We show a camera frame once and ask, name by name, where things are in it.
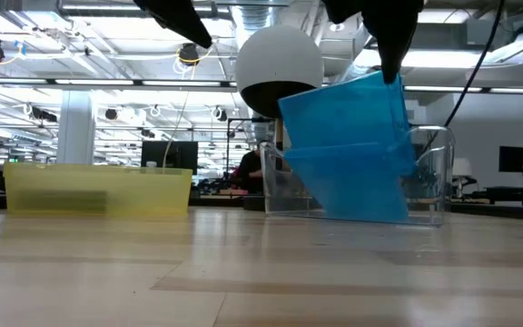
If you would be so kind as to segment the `dark desk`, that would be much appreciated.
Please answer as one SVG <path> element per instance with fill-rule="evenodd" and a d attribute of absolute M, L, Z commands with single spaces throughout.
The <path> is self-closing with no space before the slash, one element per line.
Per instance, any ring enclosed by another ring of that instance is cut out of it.
<path fill-rule="evenodd" d="M 497 202 L 518 202 L 523 206 L 523 187 L 494 186 L 484 191 L 467 194 L 470 199 L 488 200 L 490 204 Z"/>

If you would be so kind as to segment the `clear plastic bin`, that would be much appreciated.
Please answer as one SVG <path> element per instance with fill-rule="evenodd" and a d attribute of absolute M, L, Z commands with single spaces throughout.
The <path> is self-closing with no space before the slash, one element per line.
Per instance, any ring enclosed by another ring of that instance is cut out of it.
<path fill-rule="evenodd" d="M 454 138 L 446 128 L 420 126 L 409 131 L 408 140 L 415 152 L 416 167 L 412 173 L 400 178 L 400 184 L 408 206 L 409 219 L 405 223 L 390 224 L 441 225 L 449 209 Z M 291 185 L 285 194 L 296 197 L 299 203 L 286 213 L 271 215 L 341 220 L 330 218 L 291 167 L 290 172 Z"/>

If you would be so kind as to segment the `blue plastic bag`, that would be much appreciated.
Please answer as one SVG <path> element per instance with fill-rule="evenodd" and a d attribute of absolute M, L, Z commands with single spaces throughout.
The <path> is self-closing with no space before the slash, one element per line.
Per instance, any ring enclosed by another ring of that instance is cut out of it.
<path fill-rule="evenodd" d="M 381 72 L 279 100 L 294 149 L 375 144 L 401 174 L 415 169 L 403 84 Z"/>
<path fill-rule="evenodd" d="M 285 159 L 330 218 L 405 223 L 400 178 L 416 167 L 413 147 L 378 143 L 300 148 Z"/>

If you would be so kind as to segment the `long ceiling light strip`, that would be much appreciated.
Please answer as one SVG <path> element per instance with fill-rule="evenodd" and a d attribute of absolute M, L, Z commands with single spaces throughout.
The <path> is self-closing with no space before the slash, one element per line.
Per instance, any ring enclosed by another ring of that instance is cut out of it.
<path fill-rule="evenodd" d="M 0 77 L 0 84 L 48 84 L 48 85 L 87 85 L 87 86 L 171 86 L 171 87 L 237 87 L 231 81 L 195 80 L 139 80 L 139 79 L 42 79 Z"/>
<path fill-rule="evenodd" d="M 449 93 L 460 94 L 466 90 L 464 86 L 403 86 L 405 92 L 419 93 Z M 468 93 L 473 94 L 520 94 L 523 88 L 514 87 L 469 87 Z"/>

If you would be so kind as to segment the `small black monitor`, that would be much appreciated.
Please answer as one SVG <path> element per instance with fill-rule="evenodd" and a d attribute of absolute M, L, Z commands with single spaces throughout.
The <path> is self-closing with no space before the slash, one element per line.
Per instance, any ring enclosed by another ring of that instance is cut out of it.
<path fill-rule="evenodd" d="M 523 147 L 500 146 L 498 170 L 501 173 L 523 173 Z"/>

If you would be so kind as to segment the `silver ventilation duct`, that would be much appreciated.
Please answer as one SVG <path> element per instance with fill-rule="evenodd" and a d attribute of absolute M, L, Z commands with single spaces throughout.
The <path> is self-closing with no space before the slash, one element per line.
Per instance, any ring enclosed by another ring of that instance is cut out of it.
<path fill-rule="evenodd" d="M 290 4 L 291 0 L 232 0 L 229 9 L 235 34 L 249 37 L 258 30 L 275 25 L 280 10 Z"/>

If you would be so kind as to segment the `bright ceiling light panel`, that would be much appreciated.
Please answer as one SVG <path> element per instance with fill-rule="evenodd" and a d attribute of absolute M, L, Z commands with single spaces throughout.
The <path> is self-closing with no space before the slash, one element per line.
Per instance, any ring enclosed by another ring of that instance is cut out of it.
<path fill-rule="evenodd" d="M 475 66 L 479 54 L 460 51 L 409 50 L 402 60 L 403 67 L 417 68 L 471 68 Z M 380 65 L 376 50 L 365 49 L 355 58 L 356 66 L 371 67 Z"/>

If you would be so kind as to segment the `white structural pillar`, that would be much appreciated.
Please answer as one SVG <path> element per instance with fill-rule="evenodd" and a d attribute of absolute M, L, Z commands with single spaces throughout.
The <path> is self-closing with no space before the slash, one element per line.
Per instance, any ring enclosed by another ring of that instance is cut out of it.
<path fill-rule="evenodd" d="M 59 164 L 94 163 L 97 108 L 89 91 L 63 91 L 56 161 Z"/>

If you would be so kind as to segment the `person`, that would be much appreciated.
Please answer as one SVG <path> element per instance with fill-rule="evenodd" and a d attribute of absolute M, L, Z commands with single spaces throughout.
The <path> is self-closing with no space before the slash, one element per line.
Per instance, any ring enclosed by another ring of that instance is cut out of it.
<path fill-rule="evenodd" d="M 236 171 L 237 184 L 248 194 L 263 194 L 262 159 L 257 148 L 245 154 Z"/>

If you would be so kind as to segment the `black computer monitor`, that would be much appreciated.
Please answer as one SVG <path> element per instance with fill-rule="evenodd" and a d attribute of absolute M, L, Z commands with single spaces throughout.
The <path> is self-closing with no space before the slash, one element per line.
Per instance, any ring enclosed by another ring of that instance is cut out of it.
<path fill-rule="evenodd" d="M 157 167 L 190 169 L 197 174 L 197 142 L 144 141 L 141 151 L 141 166 L 147 167 L 155 162 Z"/>

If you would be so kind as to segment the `yellow plastic bag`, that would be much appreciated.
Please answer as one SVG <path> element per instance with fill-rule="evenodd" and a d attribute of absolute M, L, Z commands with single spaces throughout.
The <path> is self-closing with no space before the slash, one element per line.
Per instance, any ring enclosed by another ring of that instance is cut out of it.
<path fill-rule="evenodd" d="M 4 178 L 11 214 L 164 217 L 187 212 L 192 170 L 6 163 Z"/>

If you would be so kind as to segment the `white desk lamp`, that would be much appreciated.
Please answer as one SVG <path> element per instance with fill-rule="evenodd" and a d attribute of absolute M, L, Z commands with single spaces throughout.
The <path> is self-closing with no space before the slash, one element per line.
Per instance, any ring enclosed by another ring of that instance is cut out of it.
<path fill-rule="evenodd" d="M 455 158 L 452 166 L 453 183 L 457 186 L 474 184 L 477 180 L 473 177 L 471 163 L 467 158 Z"/>

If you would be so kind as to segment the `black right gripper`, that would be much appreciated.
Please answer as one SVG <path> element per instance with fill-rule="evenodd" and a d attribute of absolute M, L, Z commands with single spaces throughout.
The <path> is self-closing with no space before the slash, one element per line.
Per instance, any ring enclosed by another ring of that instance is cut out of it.
<path fill-rule="evenodd" d="M 380 67 L 385 84 L 396 80 L 403 58 L 410 49 L 415 34 L 417 17 L 375 17 L 418 14 L 424 0 L 321 0 L 329 19 L 343 23 L 353 15 L 361 14 L 369 33 L 377 40 Z"/>

